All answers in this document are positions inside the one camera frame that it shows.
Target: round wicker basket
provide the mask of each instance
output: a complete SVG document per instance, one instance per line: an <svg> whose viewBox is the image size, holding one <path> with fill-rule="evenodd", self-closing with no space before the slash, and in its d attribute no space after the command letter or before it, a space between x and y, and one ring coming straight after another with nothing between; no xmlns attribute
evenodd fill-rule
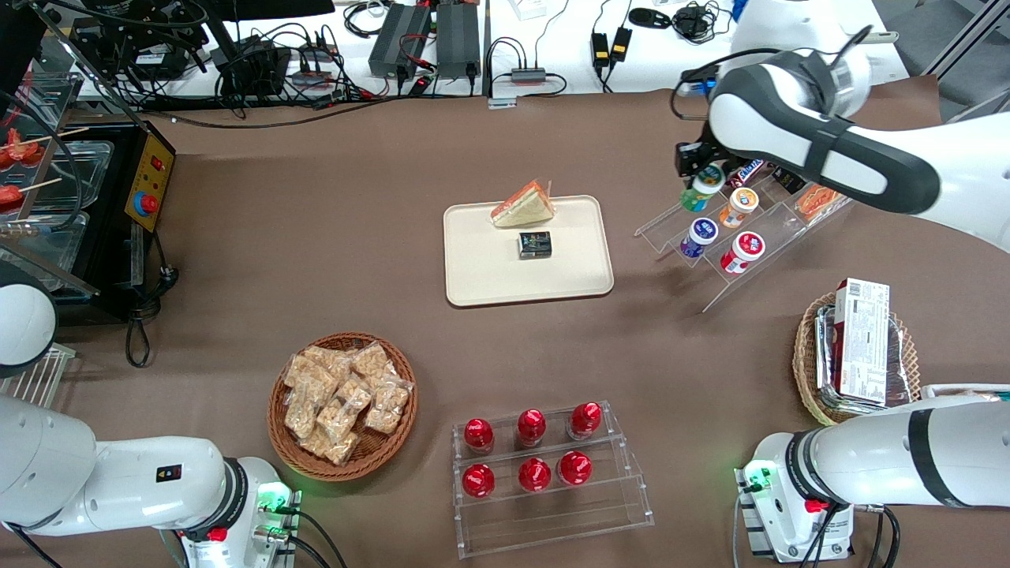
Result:
<svg viewBox="0 0 1010 568"><path fill-rule="evenodd" d="M274 390L270 394L270 408L267 410L267 429L270 433L270 442L274 445L274 450L284 460L284 463L291 466L291 469L306 477L321 479L323 481L348 481L350 479L358 479L372 473L388 462L407 440L407 435L410 434L410 430L414 425L414 418L417 415L417 381L414 379L414 373L410 369L410 364L407 363L407 358L400 353L400 350L381 338L354 332L328 336L321 340L316 340L310 345L326 349L348 350L365 348L372 342L379 342L386 350L400 378L414 383L414 389L410 394L410 398L407 399L407 407L404 409L403 417L400 418L400 423L396 427L396 432L387 436L371 429L366 429L364 424L366 412L362 412L351 431L360 437L360 442L346 464L338 466L329 460L319 458L307 450L303 450L295 441L294 435L284 425L284 416L287 412L284 399L290 390L284 384L284 377L288 372L288 366L285 365L284 369L281 370L280 376L277 378L277 382L274 383Z"/></svg>
<svg viewBox="0 0 1010 568"><path fill-rule="evenodd" d="M796 332L796 351L793 353L793 376L796 378L796 386L800 391L800 398L803 399L803 405L817 418L817 421L824 425L836 424L856 415L828 408L817 395L817 348L814 345L814 319L817 317L818 309L833 303L834 292L831 292L824 294L810 304L807 311L803 313L803 319L800 320L800 328ZM894 313L891 315L898 321L904 337L901 362L908 374L908 386L912 400L919 400L922 398L919 387L919 356L915 352L915 344L912 343L912 336L909 335L905 324Z"/></svg>

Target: power adapter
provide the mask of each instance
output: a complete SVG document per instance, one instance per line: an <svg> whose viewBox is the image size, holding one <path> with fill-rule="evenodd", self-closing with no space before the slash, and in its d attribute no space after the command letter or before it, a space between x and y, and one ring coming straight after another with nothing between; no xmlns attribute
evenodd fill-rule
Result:
<svg viewBox="0 0 1010 568"><path fill-rule="evenodd" d="M589 36L590 54L593 56L593 69L599 77L603 70L610 66L610 55L607 48L607 34L593 32Z"/></svg>

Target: clear acrylic rack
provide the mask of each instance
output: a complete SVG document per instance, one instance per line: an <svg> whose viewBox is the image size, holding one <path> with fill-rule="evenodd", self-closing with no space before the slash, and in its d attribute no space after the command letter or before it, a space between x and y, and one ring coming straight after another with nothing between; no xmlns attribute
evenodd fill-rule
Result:
<svg viewBox="0 0 1010 568"><path fill-rule="evenodd" d="M727 183L721 192L712 196L704 210L688 211L678 202L634 232L635 236L641 236L648 243L658 256L656 260L677 257L691 269L718 276L720 285L714 288L716 294L702 312L708 311L719 300L771 266L802 236L824 226L826 220L839 216L836 213L851 205L850 199L840 197L815 216L808 217L800 210L799 201L814 184L807 183L800 191L790 194L771 175L772 170L766 167L747 184L747 187L758 192L760 203L758 209L747 215L736 228L727 228L718 219L719 211L726 205L728 195L734 189ZM681 254L680 244L687 236L691 223L698 217L714 220L719 227L719 234L715 243L706 247L700 257L688 258ZM733 239L744 230L756 232L764 239L765 254L750 263L742 274L729 274L722 269L720 260L732 246Z"/></svg>
<svg viewBox="0 0 1010 568"><path fill-rule="evenodd" d="M610 404L600 402L604 421L589 440L573 441L565 424L572 410L544 412L547 432L540 446L516 446L518 414L489 420L495 450L474 454L463 439L466 424L452 427L452 501L460 559L517 550L550 542L603 535L654 524L641 468L627 446ZM568 486L552 474L547 489L527 493L518 483L520 464L536 457L556 468L566 453L578 450L593 461L583 485ZM485 464L495 474L495 490L478 499L463 490L463 472Z"/></svg>

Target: emergency stop button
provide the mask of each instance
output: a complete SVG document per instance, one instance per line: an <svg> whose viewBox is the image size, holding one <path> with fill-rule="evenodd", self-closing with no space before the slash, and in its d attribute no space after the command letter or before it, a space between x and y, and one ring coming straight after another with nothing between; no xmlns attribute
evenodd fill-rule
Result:
<svg viewBox="0 0 1010 568"><path fill-rule="evenodd" d="M158 211L159 205L157 197L142 191L136 192L136 195L133 197L133 209L135 209L137 214L141 217L146 217Z"/></svg>

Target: small black package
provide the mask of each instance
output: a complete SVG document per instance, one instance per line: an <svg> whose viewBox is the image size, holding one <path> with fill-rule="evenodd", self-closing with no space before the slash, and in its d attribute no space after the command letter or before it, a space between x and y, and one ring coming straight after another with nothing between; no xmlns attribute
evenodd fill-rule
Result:
<svg viewBox="0 0 1010 568"><path fill-rule="evenodd" d="M520 259L546 259L550 257L550 232L520 232Z"/></svg>

